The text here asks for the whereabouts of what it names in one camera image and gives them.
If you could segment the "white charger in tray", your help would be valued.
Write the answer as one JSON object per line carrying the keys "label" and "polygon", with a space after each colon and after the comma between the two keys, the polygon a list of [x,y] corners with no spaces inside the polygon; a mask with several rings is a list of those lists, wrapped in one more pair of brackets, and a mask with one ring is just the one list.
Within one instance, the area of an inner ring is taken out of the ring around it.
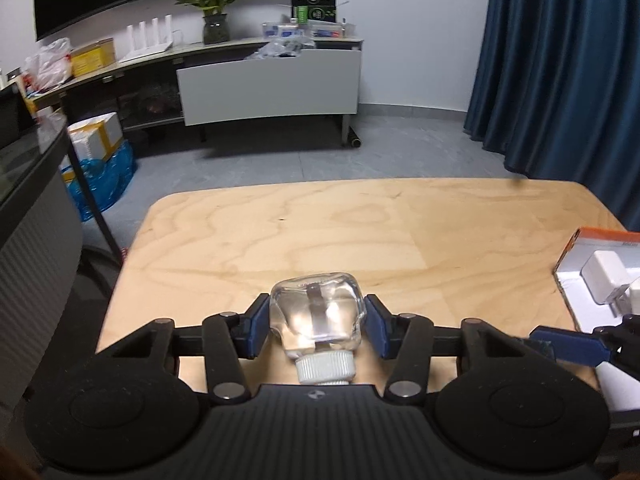
{"label": "white charger in tray", "polygon": [[639,314],[639,277],[631,274],[612,250],[596,250],[580,270],[593,301],[616,307],[621,314]]}

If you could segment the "white yellow carton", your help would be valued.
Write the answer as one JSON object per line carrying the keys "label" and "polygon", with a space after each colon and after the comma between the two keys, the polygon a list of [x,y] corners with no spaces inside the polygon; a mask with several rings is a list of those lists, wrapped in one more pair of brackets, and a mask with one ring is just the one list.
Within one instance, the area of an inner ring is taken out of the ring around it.
{"label": "white yellow carton", "polygon": [[70,140],[80,160],[106,162],[122,144],[124,136],[116,113],[106,113],[68,126]]}

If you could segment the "clear glass refill bottle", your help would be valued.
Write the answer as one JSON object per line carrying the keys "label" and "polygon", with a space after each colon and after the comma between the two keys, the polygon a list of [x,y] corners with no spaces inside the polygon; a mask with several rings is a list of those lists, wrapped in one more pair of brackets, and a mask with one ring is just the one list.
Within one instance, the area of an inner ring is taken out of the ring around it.
{"label": "clear glass refill bottle", "polygon": [[290,278],[270,292],[269,321],[306,386],[346,386],[367,312],[354,276],[333,272]]}

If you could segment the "dark blue curtain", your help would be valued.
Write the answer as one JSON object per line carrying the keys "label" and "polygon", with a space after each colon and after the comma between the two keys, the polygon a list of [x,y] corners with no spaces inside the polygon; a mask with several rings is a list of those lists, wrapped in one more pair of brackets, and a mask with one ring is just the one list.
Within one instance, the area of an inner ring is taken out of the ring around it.
{"label": "dark blue curtain", "polygon": [[639,227],[639,0],[489,0],[464,128]]}

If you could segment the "yellow cardboard box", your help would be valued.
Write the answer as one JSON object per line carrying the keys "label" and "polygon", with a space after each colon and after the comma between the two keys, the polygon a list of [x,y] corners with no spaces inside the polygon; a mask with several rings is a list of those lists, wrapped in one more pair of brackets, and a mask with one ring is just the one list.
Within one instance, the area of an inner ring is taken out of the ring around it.
{"label": "yellow cardboard box", "polygon": [[72,74],[79,78],[116,63],[113,38],[105,38],[75,48],[70,54]]}

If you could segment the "orange white tray box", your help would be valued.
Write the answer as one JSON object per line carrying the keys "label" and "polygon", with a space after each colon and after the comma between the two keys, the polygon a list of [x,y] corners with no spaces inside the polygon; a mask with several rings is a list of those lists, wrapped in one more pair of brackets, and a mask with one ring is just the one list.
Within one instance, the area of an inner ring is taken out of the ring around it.
{"label": "orange white tray box", "polygon": [[553,277],[578,330],[620,325],[625,315],[639,313],[639,234],[583,226]]}

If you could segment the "black green product box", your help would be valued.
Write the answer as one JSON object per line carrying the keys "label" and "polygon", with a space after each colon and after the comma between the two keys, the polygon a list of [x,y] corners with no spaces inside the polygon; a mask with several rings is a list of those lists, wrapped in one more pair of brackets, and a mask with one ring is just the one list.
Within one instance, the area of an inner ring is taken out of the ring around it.
{"label": "black green product box", "polygon": [[337,20],[336,0],[291,0],[292,18],[299,24],[309,21],[335,23]]}

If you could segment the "white router with antennas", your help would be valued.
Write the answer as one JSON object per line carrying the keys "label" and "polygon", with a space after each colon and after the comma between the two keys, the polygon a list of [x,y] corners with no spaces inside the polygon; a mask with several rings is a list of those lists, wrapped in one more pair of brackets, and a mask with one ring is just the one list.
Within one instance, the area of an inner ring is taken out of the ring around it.
{"label": "white router with antennas", "polygon": [[174,43],[172,15],[167,14],[163,23],[153,18],[150,30],[146,30],[145,21],[141,21],[137,27],[128,25],[126,33],[128,52],[122,58],[123,63],[166,52]]}

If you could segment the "white red plastic bag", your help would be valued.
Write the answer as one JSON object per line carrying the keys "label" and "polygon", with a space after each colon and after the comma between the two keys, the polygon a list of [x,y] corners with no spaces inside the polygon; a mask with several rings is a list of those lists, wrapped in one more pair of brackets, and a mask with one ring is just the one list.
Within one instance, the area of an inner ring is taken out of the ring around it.
{"label": "white red plastic bag", "polygon": [[72,45],[68,38],[54,40],[26,58],[22,72],[35,91],[56,88],[73,75],[70,54]]}

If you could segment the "blue plastic bag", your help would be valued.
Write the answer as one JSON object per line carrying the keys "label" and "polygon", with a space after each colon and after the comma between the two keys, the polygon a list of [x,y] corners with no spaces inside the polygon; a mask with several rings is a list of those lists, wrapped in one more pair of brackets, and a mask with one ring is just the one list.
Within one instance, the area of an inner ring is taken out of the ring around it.
{"label": "blue plastic bag", "polygon": [[[134,151],[128,141],[122,142],[106,162],[99,159],[84,159],[80,162],[90,191],[101,212],[114,205],[125,193],[137,170]],[[62,176],[82,222],[94,217],[75,178],[70,164],[62,165]]]}

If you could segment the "clutter on cabinet top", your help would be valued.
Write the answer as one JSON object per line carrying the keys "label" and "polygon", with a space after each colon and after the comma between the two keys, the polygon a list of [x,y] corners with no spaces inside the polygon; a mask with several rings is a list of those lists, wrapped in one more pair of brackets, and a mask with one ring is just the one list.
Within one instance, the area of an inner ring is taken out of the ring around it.
{"label": "clutter on cabinet top", "polygon": [[320,49],[332,41],[353,40],[355,32],[356,26],[345,20],[300,24],[292,18],[286,23],[265,22],[262,24],[262,36],[266,43],[247,59],[296,58],[303,50]]}

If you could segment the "white tv cabinet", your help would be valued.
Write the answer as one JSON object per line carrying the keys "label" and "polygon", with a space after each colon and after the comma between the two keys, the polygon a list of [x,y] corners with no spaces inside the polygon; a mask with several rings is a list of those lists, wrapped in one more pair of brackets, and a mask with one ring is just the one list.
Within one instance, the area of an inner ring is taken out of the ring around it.
{"label": "white tv cabinet", "polygon": [[361,141],[358,112],[362,42],[318,38],[286,58],[255,58],[263,39],[191,44],[116,63],[35,96],[71,122],[117,113],[124,133],[168,125],[288,116],[329,116],[345,146]]}

